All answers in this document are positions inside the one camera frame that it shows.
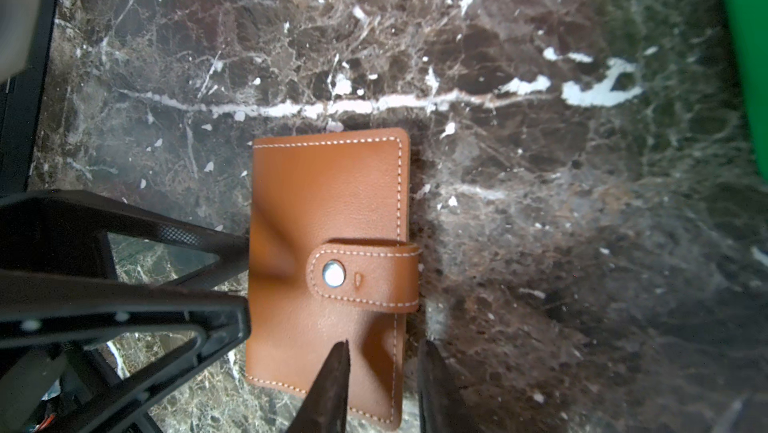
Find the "brown leather card holder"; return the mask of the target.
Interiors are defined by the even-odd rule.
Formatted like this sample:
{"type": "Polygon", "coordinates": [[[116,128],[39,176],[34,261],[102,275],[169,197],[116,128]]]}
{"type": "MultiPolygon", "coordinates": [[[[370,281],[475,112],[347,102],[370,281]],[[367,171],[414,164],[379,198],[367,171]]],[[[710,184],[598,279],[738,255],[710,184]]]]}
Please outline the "brown leather card holder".
{"type": "Polygon", "coordinates": [[[420,302],[410,150],[401,128],[254,141],[250,382],[305,396],[345,342],[349,412],[400,426],[406,320],[420,302]]]}

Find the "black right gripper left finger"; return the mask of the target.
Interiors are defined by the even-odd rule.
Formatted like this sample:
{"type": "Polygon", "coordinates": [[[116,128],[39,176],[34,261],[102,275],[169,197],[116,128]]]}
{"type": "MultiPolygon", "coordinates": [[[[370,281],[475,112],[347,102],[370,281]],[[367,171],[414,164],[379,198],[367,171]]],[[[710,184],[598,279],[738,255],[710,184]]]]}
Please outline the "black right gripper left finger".
{"type": "Polygon", "coordinates": [[[287,433],[344,433],[348,413],[350,350],[337,342],[327,355],[315,381],[287,433]]]}

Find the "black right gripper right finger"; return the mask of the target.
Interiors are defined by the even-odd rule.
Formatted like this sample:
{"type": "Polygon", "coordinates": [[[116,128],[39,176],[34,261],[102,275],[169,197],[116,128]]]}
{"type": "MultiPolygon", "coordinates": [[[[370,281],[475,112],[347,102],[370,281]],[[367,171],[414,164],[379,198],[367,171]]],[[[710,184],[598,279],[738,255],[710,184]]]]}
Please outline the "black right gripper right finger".
{"type": "Polygon", "coordinates": [[[434,342],[420,342],[417,393],[421,432],[473,432],[474,418],[434,342]]]}

